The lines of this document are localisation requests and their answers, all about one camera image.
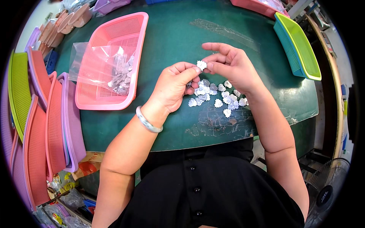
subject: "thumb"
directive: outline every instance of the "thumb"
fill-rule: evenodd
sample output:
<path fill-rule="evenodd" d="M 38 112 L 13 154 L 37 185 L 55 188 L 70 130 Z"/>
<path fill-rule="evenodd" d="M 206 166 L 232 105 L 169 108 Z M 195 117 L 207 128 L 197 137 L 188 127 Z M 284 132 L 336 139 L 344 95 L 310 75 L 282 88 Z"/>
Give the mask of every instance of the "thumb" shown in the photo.
<path fill-rule="evenodd" d="M 232 67 L 219 62 L 207 63 L 208 70 L 229 78 L 232 74 Z"/>
<path fill-rule="evenodd" d="M 190 82 L 201 73 L 201 69 L 199 67 L 192 67 L 184 70 L 178 77 L 180 78 L 181 82 L 185 85 L 186 83 Z"/>

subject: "bracelet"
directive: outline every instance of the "bracelet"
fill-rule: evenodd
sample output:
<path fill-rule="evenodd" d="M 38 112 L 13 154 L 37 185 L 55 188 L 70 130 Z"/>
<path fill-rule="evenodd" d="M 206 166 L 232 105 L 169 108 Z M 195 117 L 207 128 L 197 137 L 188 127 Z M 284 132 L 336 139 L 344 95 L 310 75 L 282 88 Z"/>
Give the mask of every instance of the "bracelet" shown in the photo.
<path fill-rule="evenodd" d="M 146 118 L 143 116 L 142 112 L 141 112 L 141 107 L 142 106 L 138 106 L 136 109 L 136 114 L 138 119 L 142 122 L 142 124 L 150 131 L 155 132 L 155 133 L 159 133 L 161 132 L 164 127 L 161 126 L 161 128 L 155 127 L 153 126 L 150 122 L 148 122 L 148 120 L 146 120 Z"/>

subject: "hand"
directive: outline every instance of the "hand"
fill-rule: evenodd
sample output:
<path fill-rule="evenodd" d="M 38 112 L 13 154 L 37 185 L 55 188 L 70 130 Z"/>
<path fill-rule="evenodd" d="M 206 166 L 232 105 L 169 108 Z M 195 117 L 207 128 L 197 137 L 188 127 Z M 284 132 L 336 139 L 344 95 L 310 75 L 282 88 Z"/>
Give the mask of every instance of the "hand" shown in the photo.
<path fill-rule="evenodd" d="M 200 81 L 200 68 L 192 63 L 178 62 L 165 68 L 157 80 L 155 89 L 148 100 L 166 113 L 176 111 L 183 101 L 185 94 L 193 94 Z M 190 88 L 186 84 L 193 80 Z"/>
<path fill-rule="evenodd" d="M 204 43 L 205 50 L 219 51 L 202 59 L 207 63 L 205 73 L 218 73 L 242 94 L 264 85 L 246 53 L 225 43 Z"/>

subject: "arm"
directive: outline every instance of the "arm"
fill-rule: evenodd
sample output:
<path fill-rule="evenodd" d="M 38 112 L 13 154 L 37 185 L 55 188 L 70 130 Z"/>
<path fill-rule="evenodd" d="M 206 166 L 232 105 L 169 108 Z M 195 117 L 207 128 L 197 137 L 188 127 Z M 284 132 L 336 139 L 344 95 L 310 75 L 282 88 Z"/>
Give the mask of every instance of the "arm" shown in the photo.
<path fill-rule="evenodd" d="M 243 50 L 222 43 L 204 43 L 202 47 L 219 51 L 203 59 L 207 62 L 204 72 L 226 77 L 246 95 L 265 149 L 268 173 L 299 205 L 305 220 L 309 196 L 296 158 L 294 136 L 274 98 Z"/>
<path fill-rule="evenodd" d="M 184 94 L 193 94 L 194 88 L 198 88 L 199 73 L 198 67 L 185 62 L 164 69 L 141 108 L 144 117 L 155 127 L 161 127 L 168 114 L 180 107 Z M 185 85 L 190 80 L 192 88 L 187 89 Z M 135 115 L 109 144 L 100 167 L 93 228 L 108 227 L 127 206 L 134 189 L 134 173 L 147 159 L 157 134 Z"/>

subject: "blue basket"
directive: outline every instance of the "blue basket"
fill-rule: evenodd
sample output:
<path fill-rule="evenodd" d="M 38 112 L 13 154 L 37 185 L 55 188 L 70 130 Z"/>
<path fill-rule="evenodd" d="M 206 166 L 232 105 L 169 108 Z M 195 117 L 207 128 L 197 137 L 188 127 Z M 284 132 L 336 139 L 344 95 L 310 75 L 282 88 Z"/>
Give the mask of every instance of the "blue basket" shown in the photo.
<path fill-rule="evenodd" d="M 151 5 L 151 4 L 161 3 L 161 2 L 165 2 L 165 1 L 177 1 L 177 0 L 146 0 L 146 3 L 148 5 Z"/>

